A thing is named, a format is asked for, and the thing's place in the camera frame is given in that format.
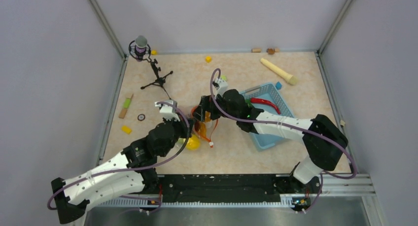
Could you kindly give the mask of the clear orange-zip bag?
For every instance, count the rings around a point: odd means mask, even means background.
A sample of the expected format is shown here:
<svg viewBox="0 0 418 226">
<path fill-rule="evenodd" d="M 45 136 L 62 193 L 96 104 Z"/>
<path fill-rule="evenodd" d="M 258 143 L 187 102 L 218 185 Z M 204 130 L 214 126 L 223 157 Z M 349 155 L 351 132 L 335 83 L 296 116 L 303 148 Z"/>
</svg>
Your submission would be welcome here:
<svg viewBox="0 0 418 226">
<path fill-rule="evenodd" d="M 194 119 L 194 125 L 192 127 L 191 139 L 187 141 L 186 148 L 188 150 L 197 150 L 200 148 L 203 142 L 205 142 L 210 148 L 214 147 L 212 141 L 212 135 L 218 126 L 219 120 L 212 120 L 210 113 L 205 112 L 204 121 Z"/>
</svg>

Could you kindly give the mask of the yellow toy lemon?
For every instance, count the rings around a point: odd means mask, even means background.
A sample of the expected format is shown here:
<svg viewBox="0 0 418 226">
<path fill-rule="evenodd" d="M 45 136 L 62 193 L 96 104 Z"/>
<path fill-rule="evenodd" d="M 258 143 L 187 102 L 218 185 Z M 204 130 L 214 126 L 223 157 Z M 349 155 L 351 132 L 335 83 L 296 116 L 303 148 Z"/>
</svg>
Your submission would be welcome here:
<svg viewBox="0 0 418 226">
<path fill-rule="evenodd" d="M 200 139 L 195 134 L 193 134 L 187 140 L 186 149 L 192 150 L 192 151 L 198 150 L 200 148 L 200 145 L 201 145 Z"/>
</svg>

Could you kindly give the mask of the green toy cucumber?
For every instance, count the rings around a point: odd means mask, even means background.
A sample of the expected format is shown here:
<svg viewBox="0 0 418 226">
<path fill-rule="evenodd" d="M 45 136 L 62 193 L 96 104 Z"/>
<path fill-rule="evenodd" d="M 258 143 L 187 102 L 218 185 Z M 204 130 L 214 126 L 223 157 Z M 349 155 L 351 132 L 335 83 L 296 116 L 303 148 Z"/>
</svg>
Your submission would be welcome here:
<svg viewBox="0 0 418 226">
<path fill-rule="evenodd" d="M 248 105 L 248 107 L 253 107 L 253 105 L 252 105 L 252 103 L 249 99 L 246 99 L 245 102 Z"/>
</svg>

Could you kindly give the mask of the red toy chili pepper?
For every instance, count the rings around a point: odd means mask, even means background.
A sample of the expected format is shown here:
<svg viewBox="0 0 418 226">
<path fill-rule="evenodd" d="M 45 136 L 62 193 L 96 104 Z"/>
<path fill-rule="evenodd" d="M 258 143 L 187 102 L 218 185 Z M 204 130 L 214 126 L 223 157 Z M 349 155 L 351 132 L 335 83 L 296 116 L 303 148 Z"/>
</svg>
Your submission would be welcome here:
<svg viewBox="0 0 418 226">
<path fill-rule="evenodd" d="M 262 105 L 267 105 L 267 106 L 270 106 L 270 107 L 272 107 L 279 115 L 281 114 L 281 111 L 280 111 L 280 109 L 279 109 L 279 107 L 277 106 L 277 105 L 275 105 L 274 103 L 272 103 L 271 101 L 269 101 L 269 100 L 266 100 L 266 99 L 262 99 L 262 98 L 255 98 L 255 97 L 252 97 L 251 99 L 250 99 L 250 102 L 251 103 L 254 103 L 254 104 L 262 104 Z"/>
</svg>

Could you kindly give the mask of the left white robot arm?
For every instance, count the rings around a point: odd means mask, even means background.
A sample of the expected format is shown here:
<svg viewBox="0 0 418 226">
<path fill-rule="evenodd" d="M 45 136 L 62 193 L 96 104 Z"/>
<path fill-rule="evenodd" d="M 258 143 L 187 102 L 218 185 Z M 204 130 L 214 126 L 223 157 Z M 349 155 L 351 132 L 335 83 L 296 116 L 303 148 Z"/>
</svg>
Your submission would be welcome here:
<svg viewBox="0 0 418 226">
<path fill-rule="evenodd" d="M 48 205 L 48 209 L 57 211 L 64 225 L 110 199 L 156 191 L 158 158 L 166 157 L 180 138 L 190 137 L 193 124 L 190 118 L 165 120 L 101 165 L 74 178 L 52 180 L 53 196 L 48 202 L 55 207 Z"/>
</svg>

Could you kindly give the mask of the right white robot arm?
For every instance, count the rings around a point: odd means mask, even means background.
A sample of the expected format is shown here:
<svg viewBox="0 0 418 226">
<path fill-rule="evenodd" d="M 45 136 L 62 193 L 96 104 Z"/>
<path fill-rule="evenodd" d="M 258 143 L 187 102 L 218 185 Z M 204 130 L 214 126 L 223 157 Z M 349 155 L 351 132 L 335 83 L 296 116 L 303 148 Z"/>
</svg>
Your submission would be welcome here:
<svg viewBox="0 0 418 226">
<path fill-rule="evenodd" d="M 235 89 L 223 95 L 203 96 L 192 116 L 203 122 L 207 114 L 212 121 L 220 117 L 234 120 L 248 133 L 274 135 L 304 144 L 308 155 L 296 165 L 289 179 L 289 186 L 296 193 L 303 192 L 321 172 L 335 170 L 341 156 L 348 154 L 348 139 L 327 116 L 299 119 L 270 113 L 248 104 Z"/>
</svg>

